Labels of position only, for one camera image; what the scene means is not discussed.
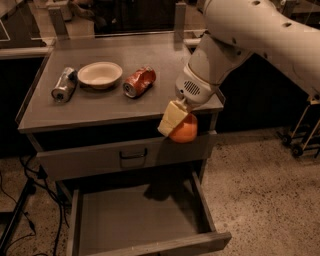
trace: silver can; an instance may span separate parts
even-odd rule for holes
[[[51,91],[51,95],[56,102],[67,102],[71,99],[76,86],[77,71],[74,68],[66,67]]]

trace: concrete floor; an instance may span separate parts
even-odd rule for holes
[[[217,135],[202,188],[218,232],[229,231],[233,238],[223,251],[207,255],[320,255],[320,157],[314,158],[314,151],[292,157],[276,134],[282,130]],[[31,166],[37,169],[37,161]],[[4,190],[17,199],[26,181],[19,160],[0,159],[0,170]],[[0,205],[10,211],[14,202],[1,192]],[[13,244],[7,255],[52,255],[59,220],[56,203],[37,188],[25,211],[36,235]],[[30,233],[22,217],[13,241]],[[67,238],[64,223],[57,255],[65,255]]]

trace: cable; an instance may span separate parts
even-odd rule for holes
[[[4,251],[4,255],[7,255],[7,251],[9,250],[9,248],[14,245],[15,243],[19,242],[20,240],[22,239],[25,239],[27,237],[31,237],[31,236],[35,236],[36,234],[28,234],[28,235],[25,235],[25,236],[22,236],[22,237],[19,237],[18,239],[16,239],[15,241],[13,241],[11,244],[8,245],[8,247],[5,249]]]
[[[15,204],[17,204],[17,200],[15,200],[12,196],[10,196],[6,191],[4,191],[3,186],[2,186],[2,173],[0,171],[0,190],[2,191],[3,194],[5,194],[7,197],[9,197],[12,201],[15,202]],[[29,226],[31,228],[31,230],[36,234],[36,230],[35,230],[35,226],[34,223],[28,218],[27,213],[25,213],[24,211],[21,210],[21,213],[26,217],[26,219],[29,222]]]
[[[32,172],[33,174],[37,174],[38,178],[43,179],[44,185],[40,184],[39,182],[34,182],[35,185],[37,185],[38,187],[45,189],[47,191],[47,193],[49,194],[49,196],[52,198],[53,201],[55,201],[59,207],[59,224],[58,224],[58,230],[57,230],[57,234],[54,240],[54,247],[53,247],[53,256],[57,255],[57,248],[58,248],[58,243],[59,243],[59,237],[60,237],[60,233],[61,233],[61,227],[62,227],[62,219],[63,219],[63,212],[64,212],[64,219],[65,219],[65,223],[66,225],[69,227],[69,224],[67,222],[67,218],[66,218],[66,212],[65,212],[65,204],[63,202],[61,202],[57,196],[56,193],[54,193],[48,186],[47,180],[46,180],[46,176],[43,176],[43,173],[40,169],[39,171],[34,171],[31,168],[29,168],[29,163],[32,160],[34,156],[30,156],[26,162],[24,162],[22,160],[22,157],[20,157],[20,162],[22,164],[22,166],[24,167],[24,174],[27,178],[31,178],[28,174],[28,171]]]

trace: cabinet top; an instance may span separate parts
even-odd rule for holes
[[[175,99],[175,81],[190,57],[188,49],[175,43],[174,33],[58,41],[19,124],[21,133],[130,122],[161,117]],[[65,67],[79,70],[90,63],[108,61],[120,65],[123,75],[113,90],[87,91],[77,86],[71,100],[57,103],[51,96]],[[124,80],[142,66],[156,72],[152,88],[137,99],[124,95]],[[220,111],[218,97],[201,107]]]

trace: aluminum can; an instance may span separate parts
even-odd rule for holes
[[[124,84],[124,94],[129,98],[142,95],[156,80],[156,72],[151,67],[142,67],[129,76]]]
[[[76,85],[77,71],[74,68],[66,67],[51,91],[51,95],[56,102],[67,102],[71,99]]]

